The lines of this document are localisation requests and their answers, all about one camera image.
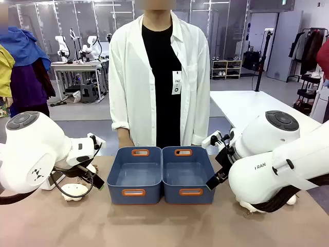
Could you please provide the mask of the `person's right hand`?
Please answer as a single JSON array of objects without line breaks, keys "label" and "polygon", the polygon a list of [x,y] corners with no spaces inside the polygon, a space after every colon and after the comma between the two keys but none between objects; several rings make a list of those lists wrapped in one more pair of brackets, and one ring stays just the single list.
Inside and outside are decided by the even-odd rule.
[{"label": "person's right hand", "polygon": [[119,149],[124,147],[134,147],[134,143],[128,139],[119,139]]}]

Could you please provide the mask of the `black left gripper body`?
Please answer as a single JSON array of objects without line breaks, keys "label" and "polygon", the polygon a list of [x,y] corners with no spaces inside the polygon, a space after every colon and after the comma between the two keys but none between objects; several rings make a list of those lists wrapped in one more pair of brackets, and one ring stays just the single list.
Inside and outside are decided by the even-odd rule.
[{"label": "black left gripper body", "polygon": [[85,179],[88,181],[90,181],[91,177],[93,177],[95,174],[94,172],[90,171],[89,169],[81,165],[73,166],[70,169],[54,167],[53,171],[61,172],[62,174],[64,174],[69,178],[79,177],[81,179]]}]

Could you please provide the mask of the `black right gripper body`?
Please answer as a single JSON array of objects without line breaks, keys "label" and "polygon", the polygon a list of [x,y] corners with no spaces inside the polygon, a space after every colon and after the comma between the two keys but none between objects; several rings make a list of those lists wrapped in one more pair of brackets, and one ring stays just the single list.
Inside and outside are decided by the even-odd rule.
[{"label": "black right gripper body", "polygon": [[225,144],[216,143],[218,148],[218,154],[215,157],[215,160],[220,164],[220,170],[226,170],[229,172],[230,168],[234,163],[233,155],[235,154],[233,147],[227,147]]}]

